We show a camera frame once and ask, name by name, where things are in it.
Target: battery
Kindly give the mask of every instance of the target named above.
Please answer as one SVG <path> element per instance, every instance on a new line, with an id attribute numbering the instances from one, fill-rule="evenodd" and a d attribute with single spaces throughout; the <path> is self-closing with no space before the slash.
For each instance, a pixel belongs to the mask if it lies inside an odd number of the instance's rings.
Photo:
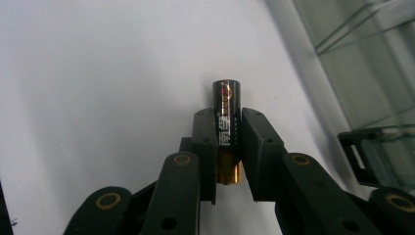
<path id="1" fill-rule="evenodd" d="M 241 84 L 236 80 L 213 83 L 213 110 L 218 141 L 216 182 L 241 182 L 239 154 L 241 123 Z"/>

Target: white backdrop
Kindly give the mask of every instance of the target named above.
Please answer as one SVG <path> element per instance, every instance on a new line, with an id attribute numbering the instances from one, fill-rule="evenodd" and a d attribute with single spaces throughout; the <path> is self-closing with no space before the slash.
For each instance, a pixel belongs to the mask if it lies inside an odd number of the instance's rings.
<path id="1" fill-rule="evenodd" d="M 157 180 L 218 79 L 239 80 L 243 107 L 331 169 L 261 1 L 2 1 L 0 25 L 0 177 L 16 235 L 62 234 L 94 191 Z M 201 234 L 279 232 L 246 180 L 202 203 Z"/>

